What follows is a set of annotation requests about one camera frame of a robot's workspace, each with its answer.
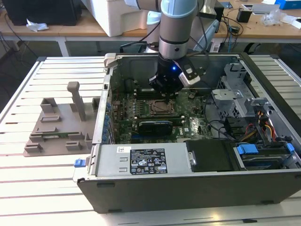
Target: black cable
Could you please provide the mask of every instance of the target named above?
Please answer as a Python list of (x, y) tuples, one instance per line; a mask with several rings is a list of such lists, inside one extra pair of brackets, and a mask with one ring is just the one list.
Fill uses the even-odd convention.
[(129, 47), (129, 46), (132, 46), (132, 45), (143, 42), (147, 37), (149, 37), (156, 30), (156, 28), (160, 25), (160, 23), (161, 23), (161, 21), (159, 21), (159, 23), (150, 31), (150, 33), (148, 33), (146, 36), (144, 36), (139, 41), (134, 41), (134, 42), (131, 42), (131, 43), (124, 44), (124, 45), (120, 46), (120, 49), (123, 49), (125, 47)]
[(235, 8), (235, 9), (232, 9), (232, 10), (230, 10), (230, 11), (227, 13), (227, 15), (226, 15), (226, 16), (228, 16), (228, 15), (229, 15), (229, 13), (230, 13), (230, 12), (232, 12), (232, 11), (234, 11), (234, 10), (240, 10), (240, 8)]
[(204, 38), (205, 38), (205, 51), (207, 50), (208, 48), (208, 40), (207, 40), (207, 36), (206, 36), (206, 32), (205, 32), (205, 29), (204, 29), (204, 24), (203, 24), (203, 21), (202, 21), (202, 18), (200, 15), (198, 15), (198, 18), (201, 22), (201, 25), (202, 25), (202, 30), (203, 30), (203, 34), (204, 34)]
[(237, 23), (240, 27), (241, 27), (241, 33), (240, 34), (238, 34), (238, 36), (240, 36), (243, 32), (244, 32), (244, 27), (239, 23), (239, 22), (237, 22), (236, 20), (233, 20), (233, 19), (231, 19), (231, 18), (229, 18), (229, 17), (226, 17), (226, 16), (224, 16), (223, 15), (223, 17), (225, 18), (225, 19), (228, 19), (228, 20), (231, 20), (231, 21), (234, 21), (235, 23)]
[(292, 44), (288, 44), (289, 47), (291, 47), (294, 51), (296, 51), (297, 53), (301, 53), (301, 51), (297, 50), (294, 48), (294, 46)]
[(8, 98), (10, 99), (10, 98), (11, 98), (11, 95), (10, 95), (9, 91), (5, 88), (5, 86), (2, 86), (2, 88), (3, 88), (4, 91), (6, 92)]
[(206, 50), (204, 49), (204, 47), (202, 47), (193, 37), (190, 36), (190, 39), (200, 48), (202, 49), (201, 53), (204, 52), (204, 54), (207, 57), (207, 66), (204, 68), (204, 70), (206, 71), (209, 67), (210, 64), (210, 58), (209, 58), (209, 54), (206, 52)]
[[(7, 18), (6, 18), (7, 15), (8, 15), (8, 14), (6, 13), (5, 16), (4, 16), (4, 19), (5, 19), (6, 24), (8, 25), (8, 27), (10, 28), (10, 30), (15, 34), (15, 36), (16, 36), (20, 41), (23, 41), (23, 40), (16, 34), (16, 32), (11, 28), (11, 26), (9, 25), (8, 20), (7, 20)], [(38, 58), (38, 55), (36, 55), (35, 52), (34, 52), (31, 48), (29, 48), (29, 46), (28, 46), (25, 42), (24, 42), (24, 45), (26, 45), (27, 48), (32, 52), (32, 54), (34, 54), (34, 55), (36, 56), (36, 58)]]
[[(9, 44), (8, 44), (8, 43), (6, 42), (6, 40), (4, 39), (4, 36), (3, 36), (2, 32), (0, 32), (0, 39), (1, 39), (1, 37), (2, 37), (3, 41), (6, 43), (6, 45), (8, 46), (8, 48), (10, 48)], [(26, 64), (28, 64), (30, 67), (32, 67), (33, 64), (30, 64), (30, 63), (28, 63), (28, 62), (26, 62), (26, 61), (24, 61), (24, 60), (18, 59), (18, 57), (17, 57), (17, 55), (16, 55), (16, 52), (18, 52), (18, 51), (14, 51), (13, 49), (12, 49), (12, 51), (13, 51), (14, 56), (15, 56), (15, 58), (16, 58), (17, 61), (19, 61), (19, 62), (21, 62), (21, 63), (26, 63)]]
[[(226, 24), (226, 26), (227, 26), (227, 35), (226, 35), (226, 38), (224, 39), (224, 41), (223, 41), (223, 45), (225, 44), (225, 42), (226, 42), (226, 40), (227, 40), (227, 38), (228, 38), (228, 34), (230, 33), (232, 36), (234, 36), (235, 37), (235, 40), (234, 40), (234, 43), (233, 43), (233, 47), (231, 47), (231, 51), (237, 46), (237, 39), (239, 38), (239, 36), (244, 32), (244, 28), (243, 28), (243, 26), (239, 23), (239, 22), (237, 22), (237, 21), (235, 21), (235, 20), (233, 20), (233, 19), (231, 19), (231, 18), (228, 18), (228, 17), (226, 17), (224, 14), (222, 15), (222, 17), (223, 17), (223, 19), (224, 20), (221, 20), (222, 22), (224, 22), (225, 24)], [(235, 23), (237, 23), (237, 24), (239, 24), (240, 25), (240, 27), (241, 27), (241, 33), (234, 33), (234, 32), (232, 32), (231, 30), (230, 30), (230, 24), (229, 24), (229, 20), (232, 20), (232, 21), (234, 21)]]
[(199, 18), (199, 20), (200, 20), (200, 22), (201, 22), (202, 32), (203, 32), (203, 34), (204, 34), (205, 45), (206, 45), (206, 46), (205, 46), (205, 48), (202, 48), (201, 51), (187, 54), (187, 55), (186, 55), (187, 57), (193, 57), (193, 56), (195, 56), (195, 55), (205, 53), (205, 54), (207, 55), (208, 59), (209, 59), (209, 55), (206, 53), (206, 50), (207, 50), (207, 48), (208, 48), (208, 40), (207, 40), (207, 36), (206, 36), (205, 29), (204, 29), (204, 24), (203, 24), (202, 18), (201, 18), (200, 14), (199, 14), (199, 12), (200, 12), (200, 11), (202, 10), (202, 8), (204, 7), (204, 4), (205, 4), (205, 1), (203, 1), (203, 4), (202, 4), (202, 7), (201, 7), (201, 8), (199, 7), (199, 4), (198, 4), (198, 18)]
[(213, 128), (214, 130), (216, 130), (216, 131), (220, 132), (221, 134), (223, 134), (229, 140), (232, 140), (232, 141), (235, 141), (235, 142), (239, 142), (235, 138), (231, 137), (229, 134), (227, 134), (227, 133), (225, 133), (223, 131), (220, 131), (218, 128), (214, 127), (212, 124), (209, 123), (209, 121), (208, 121), (208, 119), (206, 117), (206, 107), (207, 107), (207, 103), (208, 103), (209, 98), (210, 98), (210, 95), (208, 95), (208, 98), (206, 99), (205, 106), (204, 106), (204, 119), (205, 119), (205, 122), (207, 122), (211, 126), (211, 128)]
[(219, 138), (219, 139), (221, 138), (221, 132), (220, 132), (220, 131), (221, 131), (221, 129), (223, 129), (223, 128), (225, 128), (225, 127), (222, 126), (222, 127), (219, 128), (219, 131), (218, 131), (218, 138)]
[(201, 44), (199, 44), (193, 37), (191, 37), (191, 36), (189, 36), (189, 37), (201, 50), (203, 50), (203, 51), (205, 50), (205, 48), (202, 47)]
[[(8, 56), (8, 51), (7, 51), (7, 49), (6, 49), (6, 48), (9, 48), (9, 47), (6, 47), (6, 46), (4, 45), (4, 43), (3, 43), (3, 40), (2, 40), (2, 38), (1, 38), (1, 36), (0, 36), (0, 41), (1, 41), (2, 45), (3, 45), (3, 48), (4, 48), (4, 50), (5, 50), (6, 54), (7, 54), (7, 56)], [(11, 57), (9, 57), (9, 60), (10, 60), (10, 62), (11, 62), (11, 64), (12, 64), (12, 66), (15, 68), (16, 72), (18, 73), (18, 77), (21, 79), (21, 74), (20, 74), (20, 71), (19, 71), (19, 70), (18, 70), (18, 68), (16, 67), (16, 65), (15, 65), (14, 61), (12, 60), (12, 58), (11, 58)]]

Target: blue latch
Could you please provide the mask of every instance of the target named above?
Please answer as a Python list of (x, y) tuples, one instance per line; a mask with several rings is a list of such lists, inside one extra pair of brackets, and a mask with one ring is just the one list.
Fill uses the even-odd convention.
[(252, 144), (240, 145), (237, 147), (237, 150), (238, 150), (239, 154), (258, 154), (259, 153), (256, 145), (252, 145)]
[(293, 147), (293, 145), (290, 144), (290, 143), (287, 143), (287, 144), (286, 144), (286, 147), (287, 147), (287, 149), (290, 151), (291, 154), (292, 154), (292, 153), (294, 152), (294, 150), (295, 150), (295, 148)]
[(77, 159), (74, 163), (75, 168), (80, 168), (80, 167), (86, 167), (86, 160), (85, 159)]

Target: white label sticker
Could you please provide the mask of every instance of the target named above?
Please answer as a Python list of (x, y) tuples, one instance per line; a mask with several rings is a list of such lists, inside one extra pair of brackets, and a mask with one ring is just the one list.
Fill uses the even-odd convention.
[(59, 136), (43, 136), (44, 139), (59, 138)]
[(132, 147), (126, 146), (126, 147), (117, 147), (117, 153), (130, 153)]

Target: power supply label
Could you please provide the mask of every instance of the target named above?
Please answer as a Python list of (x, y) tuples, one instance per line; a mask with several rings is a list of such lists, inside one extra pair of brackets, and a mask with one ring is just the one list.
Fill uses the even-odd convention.
[(130, 160), (133, 175), (167, 173), (164, 148), (131, 150)]

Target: blue box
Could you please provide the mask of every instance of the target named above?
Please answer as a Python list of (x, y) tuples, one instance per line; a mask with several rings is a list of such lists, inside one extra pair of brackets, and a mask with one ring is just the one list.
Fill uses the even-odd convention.
[(275, 4), (280, 4), (280, 9), (301, 8), (301, 0), (276, 0)]

